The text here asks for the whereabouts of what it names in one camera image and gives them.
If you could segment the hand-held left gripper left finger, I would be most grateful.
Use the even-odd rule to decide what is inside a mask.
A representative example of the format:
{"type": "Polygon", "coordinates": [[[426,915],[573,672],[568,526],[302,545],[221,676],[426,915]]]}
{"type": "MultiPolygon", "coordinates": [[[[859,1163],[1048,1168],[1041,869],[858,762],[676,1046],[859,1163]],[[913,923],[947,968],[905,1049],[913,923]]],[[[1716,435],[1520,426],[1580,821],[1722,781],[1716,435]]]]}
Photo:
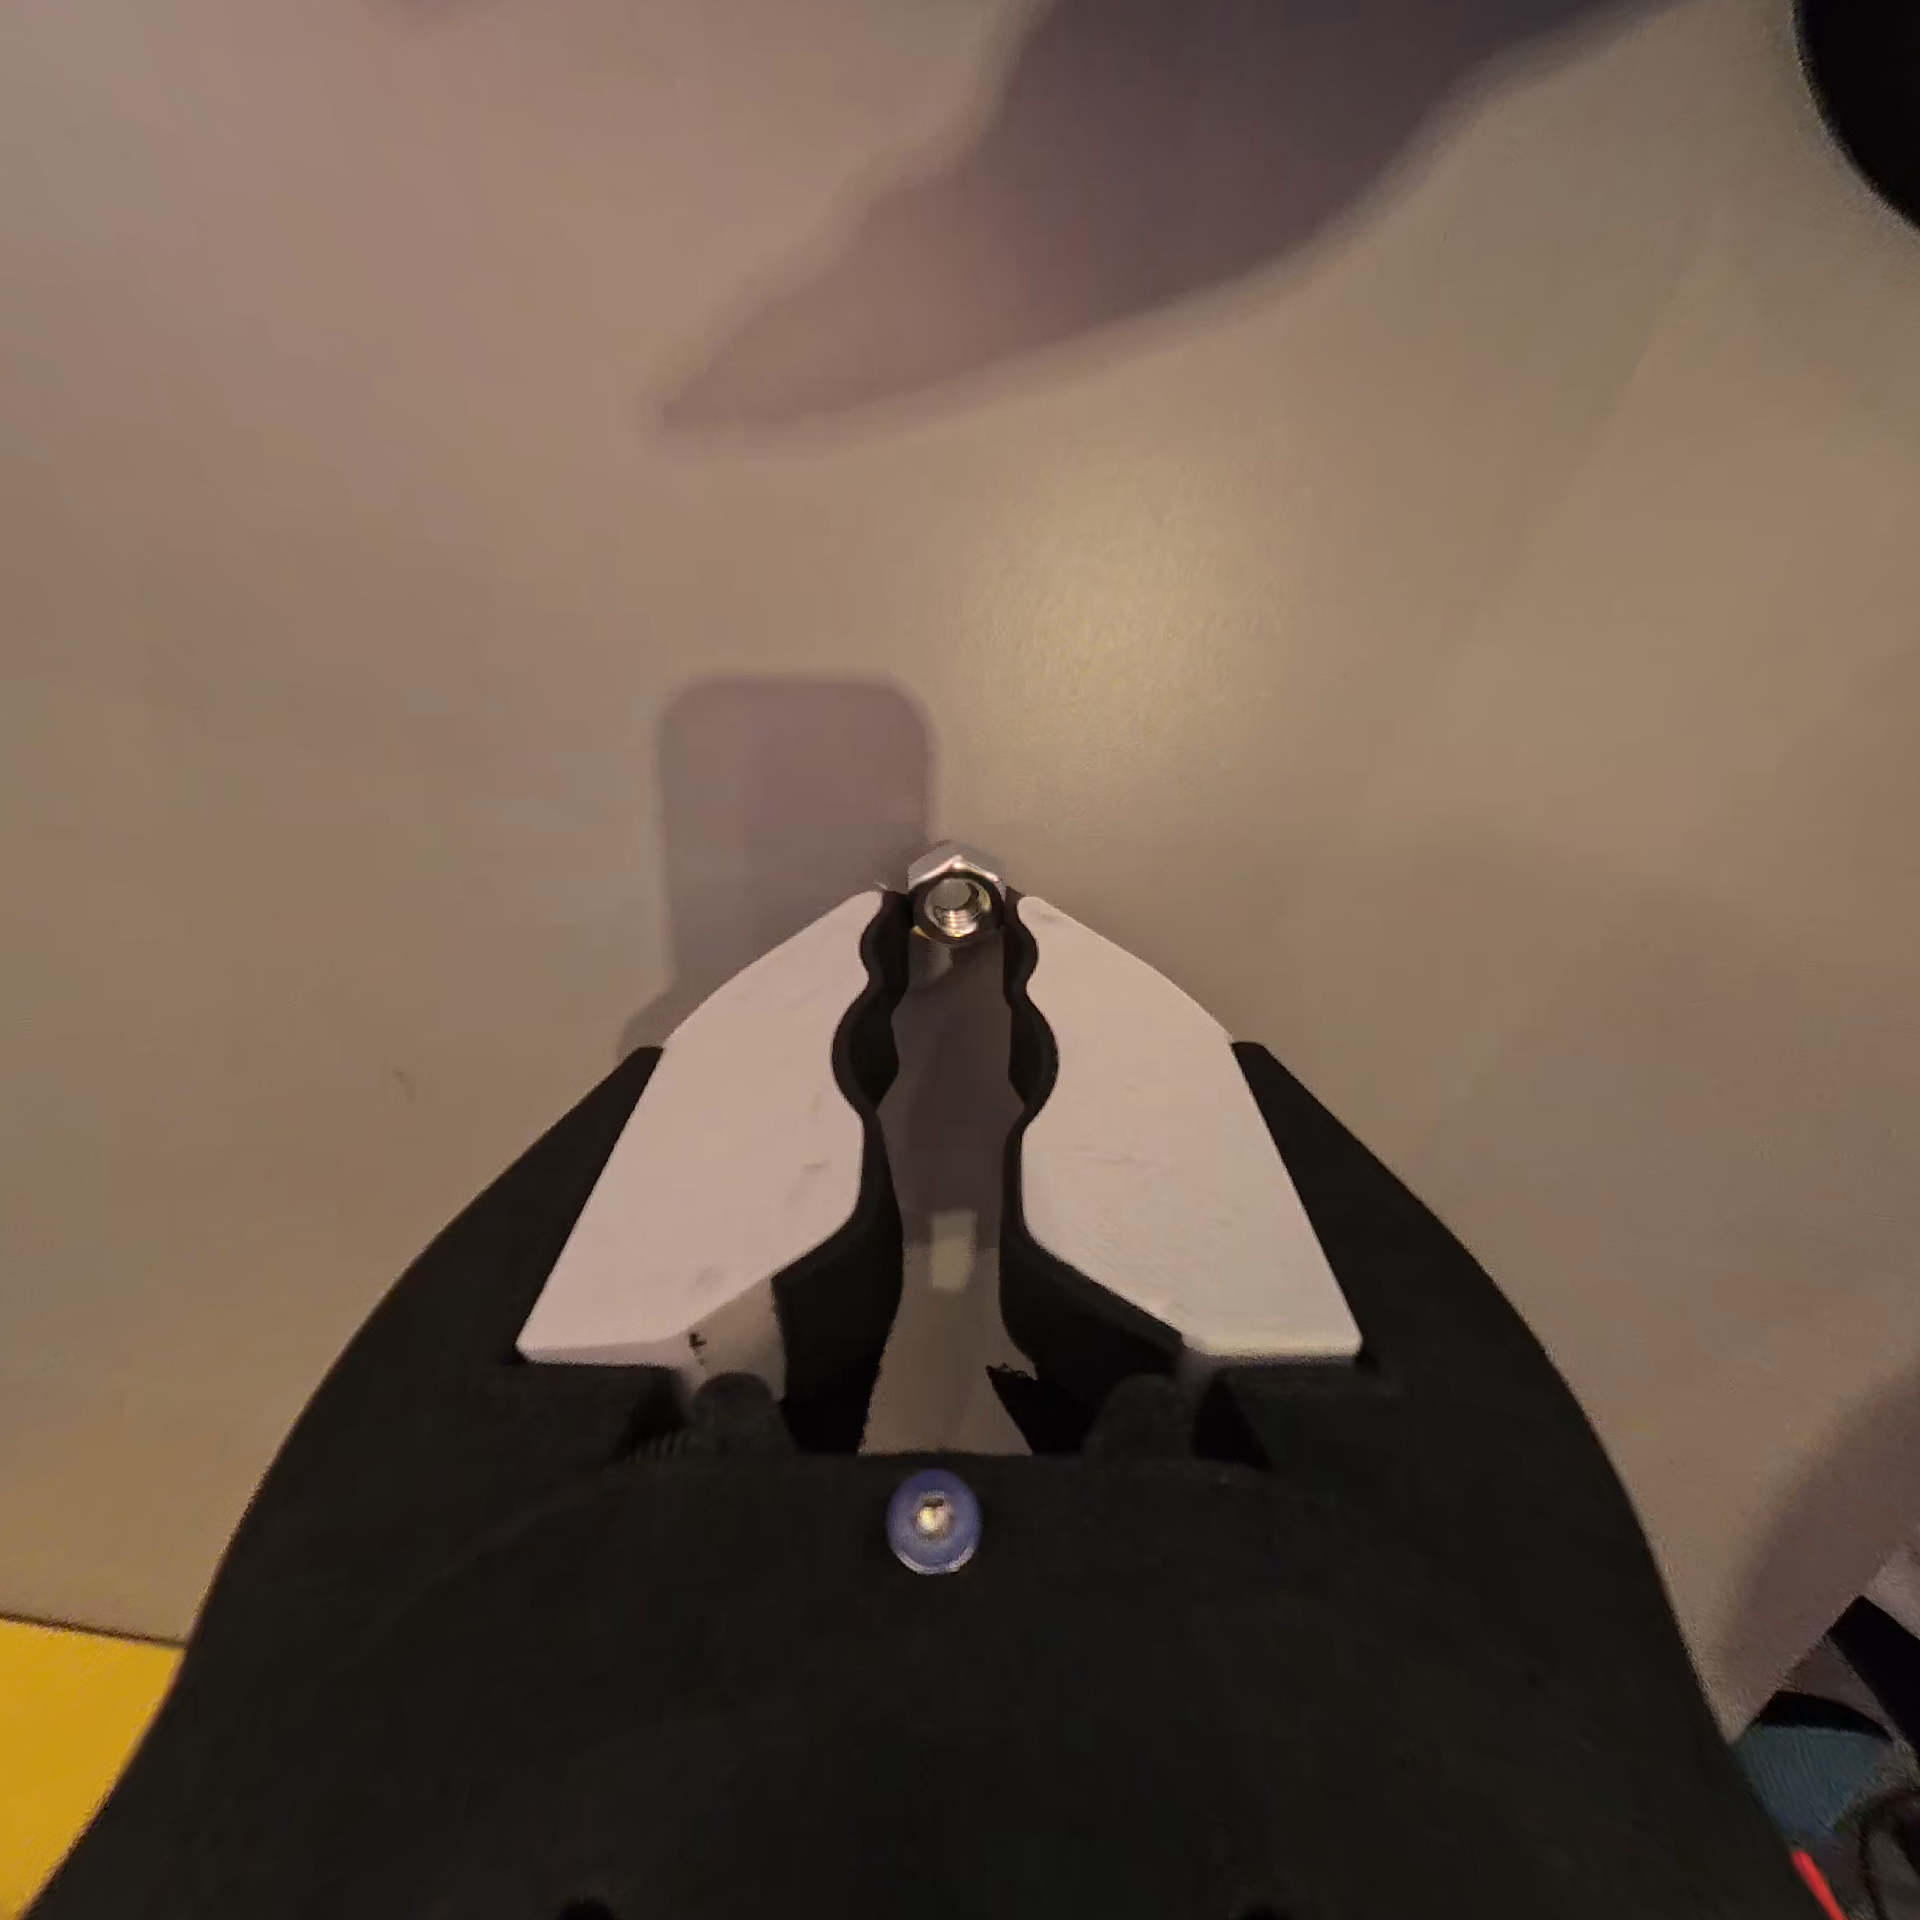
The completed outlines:
{"type": "Polygon", "coordinates": [[[864,1401],[904,1290],[877,1107],[896,1076],[907,904],[858,894],[668,1036],[516,1336],[540,1364],[754,1377],[792,1410],[864,1401]]]}

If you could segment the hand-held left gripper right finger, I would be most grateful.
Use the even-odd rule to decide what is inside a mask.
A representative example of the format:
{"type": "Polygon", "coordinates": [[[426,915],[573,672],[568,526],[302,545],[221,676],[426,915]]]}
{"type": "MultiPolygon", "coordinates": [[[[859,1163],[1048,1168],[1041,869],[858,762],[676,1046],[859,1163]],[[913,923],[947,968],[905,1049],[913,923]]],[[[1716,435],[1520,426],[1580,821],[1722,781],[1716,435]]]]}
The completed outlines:
{"type": "Polygon", "coordinates": [[[1158,1380],[1352,1385],[1363,1333],[1248,1080],[1195,997],[1041,897],[1003,928],[1011,1084],[996,1380],[1021,1429],[1093,1429],[1158,1380]]]}

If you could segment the steel hex nut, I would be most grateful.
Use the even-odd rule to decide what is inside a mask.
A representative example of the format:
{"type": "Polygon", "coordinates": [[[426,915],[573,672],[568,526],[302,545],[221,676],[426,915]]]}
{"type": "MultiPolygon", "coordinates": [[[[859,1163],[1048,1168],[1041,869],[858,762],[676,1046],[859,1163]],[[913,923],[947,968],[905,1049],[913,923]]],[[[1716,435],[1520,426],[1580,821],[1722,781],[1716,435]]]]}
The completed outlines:
{"type": "Polygon", "coordinates": [[[916,932],[945,948],[970,948],[1002,931],[1006,878],[1000,861],[962,844],[940,844],[905,874],[916,932]]]}

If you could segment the yellow parts bin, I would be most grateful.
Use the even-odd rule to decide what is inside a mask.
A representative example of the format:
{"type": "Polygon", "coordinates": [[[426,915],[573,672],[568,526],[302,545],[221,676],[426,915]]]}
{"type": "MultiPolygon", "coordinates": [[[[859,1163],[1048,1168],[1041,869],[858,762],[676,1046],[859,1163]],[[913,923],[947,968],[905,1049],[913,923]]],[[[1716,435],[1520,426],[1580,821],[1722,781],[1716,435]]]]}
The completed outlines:
{"type": "Polygon", "coordinates": [[[180,1645],[3,1620],[3,1915],[24,1915],[126,1772],[180,1645]]]}

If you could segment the teal fabric item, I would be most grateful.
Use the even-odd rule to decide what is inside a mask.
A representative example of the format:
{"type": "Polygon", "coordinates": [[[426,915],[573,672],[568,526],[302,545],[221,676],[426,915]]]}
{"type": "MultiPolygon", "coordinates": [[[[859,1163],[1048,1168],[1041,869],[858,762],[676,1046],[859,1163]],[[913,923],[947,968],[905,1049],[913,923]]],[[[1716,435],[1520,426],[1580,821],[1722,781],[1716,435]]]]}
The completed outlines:
{"type": "Polygon", "coordinates": [[[1916,1562],[1891,1563],[1736,1739],[1821,1915],[1918,1915],[1916,1562]]]}

